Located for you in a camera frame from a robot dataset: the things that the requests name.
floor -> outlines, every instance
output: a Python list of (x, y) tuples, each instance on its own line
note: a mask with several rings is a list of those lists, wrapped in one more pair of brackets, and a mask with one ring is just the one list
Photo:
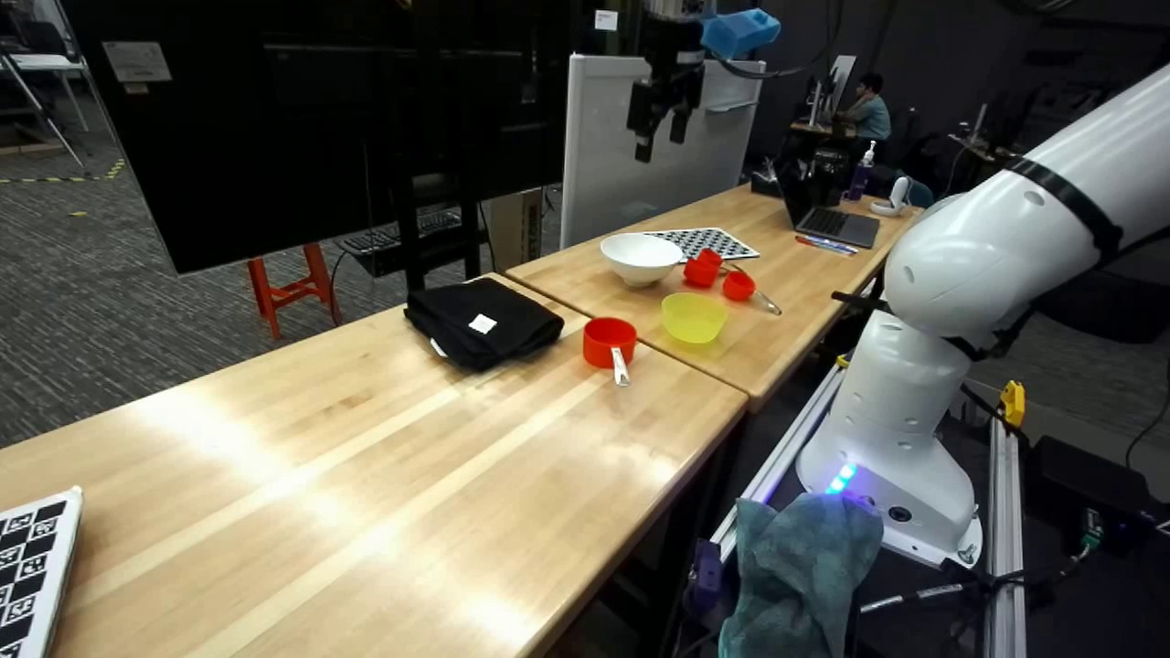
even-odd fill
[[(321, 309), (301, 304), (286, 311), (286, 342), (275, 344), (241, 264), (171, 273), (108, 131), (62, 121), (87, 156), (82, 175), (62, 151), (0, 153), (0, 448), (327, 329)], [(348, 322), (402, 304), (402, 279), (369, 279), (332, 240), (321, 245)], [(550, 214), (541, 245), (554, 245)], [(301, 264), (295, 251), (275, 251), (270, 268), (292, 279)], [(435, 270), (430, 281), (461, 281), (461, 268)], [(1031, 390), (1031, 434), (1121, 462), (1163, 405), (1165, 356), (1165, 333), (1156, 344), (1112, 344), (1033, 320), (1009, 360), (971, 370), (971, 388), (993, 396), (1018, 378)], [(804, 388), (806, 381), (792, 383), (753, 420), (737, 479), (782, 434)], [(1132, 469), (1170, 502), (1170, 420), (1132, 449)], [(569, 638), (572, 655), (610, 658), (631, 646), (631, 633), (602, 606)]]

red cup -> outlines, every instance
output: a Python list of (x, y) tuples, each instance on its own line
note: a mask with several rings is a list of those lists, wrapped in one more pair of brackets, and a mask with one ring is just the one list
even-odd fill
[(617, 348), (621, 360), (631, 361), (635, 329), (624, 320), (585, 322), (585, 342), (581, 342), (585, 361), (598, 370), (614, 370), (610, 348)]
[(753, 273), (731, 270), (731, 273), (725, 279), (725, 295), (727, 295), (727, 301), (744, 304), (744, 301), (753, 301), (753, 293), (756, 293)]
[(711, 249), (700, 249), (695, 261), (686, 261), (683, 268), (683, 281), (692, 290), (709, 290), (720, 279), (725, 257), (717, 257)]

computer monitor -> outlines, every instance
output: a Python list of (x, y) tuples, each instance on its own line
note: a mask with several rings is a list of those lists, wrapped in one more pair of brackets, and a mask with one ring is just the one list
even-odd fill
[(564, 4), (65, 0), (65, 10), (174, 270), (386, 222), (386, 175), (448, 161), (461, 131), (479, 140), (468, 153), (483, 199), (558, 179)]
[(756, 121), (760, 82), (731, 76), (704, 64), (700, 104), (686, 140), (670, 142), (659, 126), (653, 156), (635, 161), (624, 130), (631, 82), (652, 76), (642, 60), (569, 54), (558, 245), (588, 240), (614, 227), (727, 190), (743, 175)]

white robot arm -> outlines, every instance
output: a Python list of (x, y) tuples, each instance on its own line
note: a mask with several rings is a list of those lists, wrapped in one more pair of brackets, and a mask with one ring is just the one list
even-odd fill
[(887, 517), (886, 544), (921, 565), (977, 565), (967, 477), (936, 443), (967, 356), (1027, 304), (1170, 222), (1170, 65), (1073, 121), (1018, 164), (936, 204), (887, 257), (821, 429), (806, 490), (855, 490)]

wooden table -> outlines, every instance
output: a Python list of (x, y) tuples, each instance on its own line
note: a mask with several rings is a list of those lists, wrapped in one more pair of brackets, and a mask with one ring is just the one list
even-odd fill
[(0, 449), (0, 508), (82, 485), (57, 655), (549, 646), (744, 409), (648, 348), (617, 390), (554, 311), (483, 378), (383, 311)]
[(513, 268), (507, 279), (546, 295), (554, 295), (578, 309), (581, 315), (627, 320), (641, 329), (641, 342), (733, 383), (753, 398), (753, 405), (760, 405), (775, 396), (775, 388), (804, 360), (804, 352), (834, 326), (839, 304), (831, 295), (855, 293), (882, 268), (895, 237), (921, 216), (910, 214), (906, 218), (887, 218), (869, 214), (869, 200), (850, 200), (839, 210), (882, 218), (872, 249), (861, 249), (858, 257), (839, 257), (802, 245), (787, 216), (787, 204), (777, 199), (750, 195), (744, 186), (627, 227), (725, 227), (760, 251), (760, 261), (744, 261), (743, 270), (756, 279), (756, 290), (769, 293), (782, 309), (782, 315), (727, 304), (727, 329), (709, 348), (676, 344), (659, 322), (661, 295), (683, 290), (680, 270), (671, 270), (661, 284), (624, 290), (617, 273), (610, 273), (596, 240), (581, 240), (546, 261)]

